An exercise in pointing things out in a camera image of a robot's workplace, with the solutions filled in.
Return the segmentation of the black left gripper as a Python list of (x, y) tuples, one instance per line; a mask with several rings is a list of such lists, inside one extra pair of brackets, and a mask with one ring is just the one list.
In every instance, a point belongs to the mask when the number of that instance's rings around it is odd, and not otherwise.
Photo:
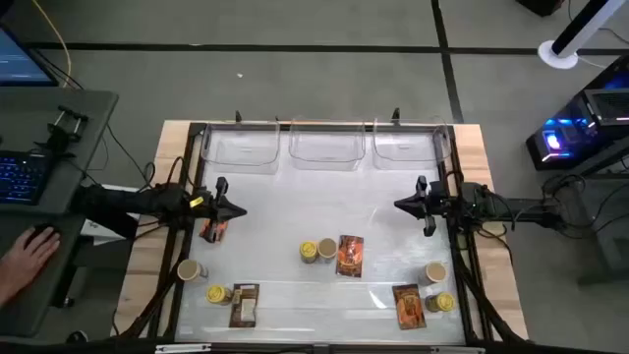
[[(222, 199), (228, 190), (228, 182), (225, 177), (219, 177), (217, 179), (215, 189), (216, 189), (216, 194), (208, 202), (208, 206), (207, 206), (208, 212), (205, 214), (204, 218), (202, 219), (201, 225), (206, 219), (211, 219), (216, 222), (227, 222), (231, 219), (241, 217), (247, 214), (247, 212), (244, 211), (242, 207), (232, 204), (227, 199)], [(220, 216), (219, 215), (220, 208), (225, 208), (231, 211), (244, 211), (244, 212), (226, 212)]]

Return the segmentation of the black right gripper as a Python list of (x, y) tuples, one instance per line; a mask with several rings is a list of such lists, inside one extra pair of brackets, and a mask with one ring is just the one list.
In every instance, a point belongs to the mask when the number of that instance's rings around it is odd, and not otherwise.
[(423, 232), (431, 237), (436, 230), (436, 215), (444, 215), (444, 185), (440, 181), (429, 182), (427, 177), (420, 175), (415, 195), (394, 202), (394, 206), (422, 220), (425, 223)]

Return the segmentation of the orange taco seasoning packet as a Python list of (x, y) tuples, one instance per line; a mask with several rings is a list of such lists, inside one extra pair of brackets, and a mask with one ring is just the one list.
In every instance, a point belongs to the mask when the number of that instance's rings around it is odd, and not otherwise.
[(255, 327), (259, 285), (236, 283), (233, 289), (230, 327)]
[(216, 222), (206, 219), (199, 232), (199, 236), (208, 243), (220, 243), (228, 227), (227, 221)]
[(397, 322), (402, 330), (427, 326), (422, 299), (417, 284), (395, 285), (392, 287)]
[(359, 236), (341, 235), (337, 251), (336, 273), (360, 278), (364, 258), (364, 239)]

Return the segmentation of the spice jar with tan lid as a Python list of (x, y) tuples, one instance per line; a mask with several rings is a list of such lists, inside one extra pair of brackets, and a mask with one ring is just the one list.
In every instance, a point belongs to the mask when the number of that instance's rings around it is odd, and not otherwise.
[(177, 275), (186, 282), (204, 282), (208, 279), (208, 270), (202, 263), (186, 259), (177, 266)]
[(337, 244), (331, 238), (324, 238), (317, 244), (318, 257), (324, 263), (331, 263), (335, 260), (337, 255)]
[(429, 262), (421, 268), (418, 280), (421, 285), (430, 286), (444, 281), (447, 273), (447, 268), (442, 262)]

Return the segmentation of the clear plastic bin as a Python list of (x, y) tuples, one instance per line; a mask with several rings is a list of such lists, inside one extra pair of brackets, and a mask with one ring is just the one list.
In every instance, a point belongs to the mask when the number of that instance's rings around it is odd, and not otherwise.
[(201, 157), (216, 172), (275, 174), (280, 156), (277, 122), (208, 123)]
[(353, 171), (366, 149), (363, 121), (294, 119), (289, 127), (288, 153), (298, 169)]
[(372, 160), (381, 170), (424, 170), (451, 155), (449, 126), (438, 117), (427, 122), (374, 119)]

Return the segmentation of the white paper sheet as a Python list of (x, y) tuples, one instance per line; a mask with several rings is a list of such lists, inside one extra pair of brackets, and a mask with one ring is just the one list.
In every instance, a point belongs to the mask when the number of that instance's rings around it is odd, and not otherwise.
[[(133, 187), (125, 187), (118, 185), (103, 184), (103, 187), (107, 190), (136, 192), (138, 189)], [(108, 229), (97, 222), (87, 219), (81, 230), (82, 237), (91, 237), (93, 239), (93, 245), (98, 246), (109, 242), (123, 240), (124, 237), (116, 232)]]

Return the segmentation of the computer tower with blue lights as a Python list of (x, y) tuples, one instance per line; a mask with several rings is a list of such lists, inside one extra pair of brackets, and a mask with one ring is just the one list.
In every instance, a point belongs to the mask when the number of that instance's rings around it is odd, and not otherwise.
[(621, 56), (527, 140), (537, 170), (565, 170), (629, 135), (629, 55)]

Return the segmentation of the black computer mouse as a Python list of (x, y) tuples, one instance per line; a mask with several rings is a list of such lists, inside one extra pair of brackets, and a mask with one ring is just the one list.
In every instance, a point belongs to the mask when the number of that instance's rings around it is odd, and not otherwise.
[(33, 232), (29, 236), (29, 238), (27, 240), (27, 243), (32, 242), (36, 237), (38, 237), (42, 232), (44, 232), (47, 229), (51, 230), (51, 235), (60, 233), (59, 228), (56, 225), (54, 225), (54, 224), (52, 224), (50, 222), (36, 224), (33, 227)]

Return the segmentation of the black phone holder clamp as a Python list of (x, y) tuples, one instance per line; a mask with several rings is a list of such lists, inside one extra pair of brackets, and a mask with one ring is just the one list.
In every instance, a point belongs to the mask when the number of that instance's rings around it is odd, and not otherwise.
[(64, 105), (58, 105), (57, 109), (59, 116), (53, 123), (47, 124), (48, 139), (34, 144), (55, 158), (75, 157), (72, 152), (68, 152), (68, 148), (82, 139), (90, 118)]

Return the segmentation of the white floor stand with pole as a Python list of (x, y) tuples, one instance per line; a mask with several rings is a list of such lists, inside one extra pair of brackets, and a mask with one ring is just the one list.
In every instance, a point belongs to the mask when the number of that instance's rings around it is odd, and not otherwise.
[(549, 67), (569, 70), (579, 63), (578, 51), (627, 0), (590, 0), (555, 39), (538, 47), (538, 56)]

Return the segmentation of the person's hand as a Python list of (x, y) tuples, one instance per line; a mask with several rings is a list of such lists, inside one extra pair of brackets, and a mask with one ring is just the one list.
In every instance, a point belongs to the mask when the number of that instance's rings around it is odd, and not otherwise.
[(47, 229), (32, 242), (33, 227), (24, 231), (0, 258), (0, 308), (30, 285), (60, 246), (60, 234)]

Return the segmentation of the laptop with blue backlit keyboard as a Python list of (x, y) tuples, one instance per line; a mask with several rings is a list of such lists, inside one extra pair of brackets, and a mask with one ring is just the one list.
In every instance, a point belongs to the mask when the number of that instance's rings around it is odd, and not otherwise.
[(0, 204), (37, 205), (53, 166), (46, 153), (0, 150)]

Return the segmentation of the grey desk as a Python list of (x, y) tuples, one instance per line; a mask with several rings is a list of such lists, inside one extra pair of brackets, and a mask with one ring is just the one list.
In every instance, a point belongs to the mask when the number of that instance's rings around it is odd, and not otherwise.
[(75, 157), (55, 158), (39, 202), (34, 206), (0, 204), (0, 257), (29, 227), (50, 222), (60, 230), (60, 247), (33, 283), (0, 308), (0, 336), (35, 335), (53, 303), (85, 219), (70, 212), (80, 186), (118, 102), (111, 91), (69, 88), (0, 88), (0, 150), (42, 152), (34, 143), (45, 142), (47, 124), (59, 116), (58, 105), (86, 114), (82, 139), (71, 144)]

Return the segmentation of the black equipment base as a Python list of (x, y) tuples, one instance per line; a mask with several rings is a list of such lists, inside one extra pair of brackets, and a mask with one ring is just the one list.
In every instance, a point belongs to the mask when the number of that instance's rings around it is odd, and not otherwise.
[(565, 0), (515, 0), (540, 17), (548, 17), (561, 8)]

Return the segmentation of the computer monitor with blue screen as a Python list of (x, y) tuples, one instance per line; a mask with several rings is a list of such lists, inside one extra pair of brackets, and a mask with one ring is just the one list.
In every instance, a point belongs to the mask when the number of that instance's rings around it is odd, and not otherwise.
[(0, 24), (0, 87), (56, 87), (58, 81)]

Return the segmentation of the silver metal bracket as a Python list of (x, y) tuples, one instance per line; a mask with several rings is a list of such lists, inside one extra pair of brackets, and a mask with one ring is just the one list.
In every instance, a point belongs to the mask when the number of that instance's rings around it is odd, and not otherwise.
[(195, 354), (210, 352), (211, 348), (206, 343), (160, 344), (155, 347), (154, 354)]

